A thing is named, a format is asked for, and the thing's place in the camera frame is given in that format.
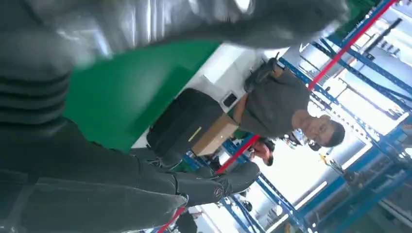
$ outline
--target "green panel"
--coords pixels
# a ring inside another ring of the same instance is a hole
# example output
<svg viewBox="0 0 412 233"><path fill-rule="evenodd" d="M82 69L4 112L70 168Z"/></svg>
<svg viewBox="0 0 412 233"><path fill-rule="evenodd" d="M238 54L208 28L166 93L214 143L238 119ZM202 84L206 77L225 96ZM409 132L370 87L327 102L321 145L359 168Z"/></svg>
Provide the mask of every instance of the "green panel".
<svg viewBox="0 0 412 233"><path fill-rule="evenodd" d="M145 48L76 71L65 115L89 140L128 151L218 46L187 42Z"/></svg>
<svg viewBox="0 0 412 233"><path fill-rule="evenodd" d="M344 39L379 2L380 0L348 0L349 21L335 32L335 36Z"/></svg>

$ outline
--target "gray t-shirt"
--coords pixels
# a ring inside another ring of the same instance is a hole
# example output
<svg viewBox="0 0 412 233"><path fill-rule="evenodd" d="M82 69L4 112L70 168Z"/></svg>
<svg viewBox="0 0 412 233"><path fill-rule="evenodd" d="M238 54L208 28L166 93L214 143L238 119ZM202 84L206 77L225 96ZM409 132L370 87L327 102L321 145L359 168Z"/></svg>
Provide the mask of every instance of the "gray t-shirt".
<svg viewBox="0 0 412 233"><path fill-rule="evenodd" d="M260 136L276 138L293 130L292 116L307 110L310 91L290 70L260 83L246 102L240 128Z"/></svg>

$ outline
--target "man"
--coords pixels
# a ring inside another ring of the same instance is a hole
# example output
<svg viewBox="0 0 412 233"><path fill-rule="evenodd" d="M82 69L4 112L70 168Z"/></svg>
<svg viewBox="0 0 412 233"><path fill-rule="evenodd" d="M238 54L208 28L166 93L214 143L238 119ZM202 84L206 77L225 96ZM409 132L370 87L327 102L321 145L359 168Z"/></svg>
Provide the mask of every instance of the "man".
<svg viewBox="0 0 412 233"><path fill-rule="evenodd" d="M275 150L275 145L270 139L260 138L251 145L251 148L253 151L250 155L250 160L259 157L267 166L273 164L273 151Z"/></svg>
<svg viewBox="0 0 412 233"><path fill-rule="evenodd" d="M241 98L233 118L242 130L260 136L276 138L295 129L321 146L334 147L342 143L345 129L341 124L323 115L309 114L310 91L290 70L282 69L274 59L269 77Z"/></svg>

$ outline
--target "black bag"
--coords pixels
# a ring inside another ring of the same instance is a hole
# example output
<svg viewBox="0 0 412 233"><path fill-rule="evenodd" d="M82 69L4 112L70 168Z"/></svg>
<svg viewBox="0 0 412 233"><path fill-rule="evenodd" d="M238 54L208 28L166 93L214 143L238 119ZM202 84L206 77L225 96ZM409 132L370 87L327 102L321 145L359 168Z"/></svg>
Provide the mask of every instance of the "black bag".
<svg viewBox="0 0 412 233"><path fill-rule="evenodd" d="M147 141L158 157L182 159L222 114L222 108L212 97L186 89L152 126Z"/></svg>
<svg viewBox="0 0 412 233"><path fill-rule="evenodd" d="M244 90L247 93L251 93L256 86L270 79L271 73L275 70L278 56L279 52L276 57L269 59L268 62L264 62L257 70L250 74L244 83Z"/></svg>

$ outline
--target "cardboard box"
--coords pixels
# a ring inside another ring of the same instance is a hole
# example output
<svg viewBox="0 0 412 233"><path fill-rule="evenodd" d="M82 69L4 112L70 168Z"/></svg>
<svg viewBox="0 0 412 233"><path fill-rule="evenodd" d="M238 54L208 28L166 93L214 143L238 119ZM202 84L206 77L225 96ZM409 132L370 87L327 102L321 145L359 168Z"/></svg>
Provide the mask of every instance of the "cardboard box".
<svg viewBox="0 0 412 233"><path fill-rule="evenodd" d="M224 113L192 147L192 151L197 156L213 154L238 127L238 123Z"/></svg>

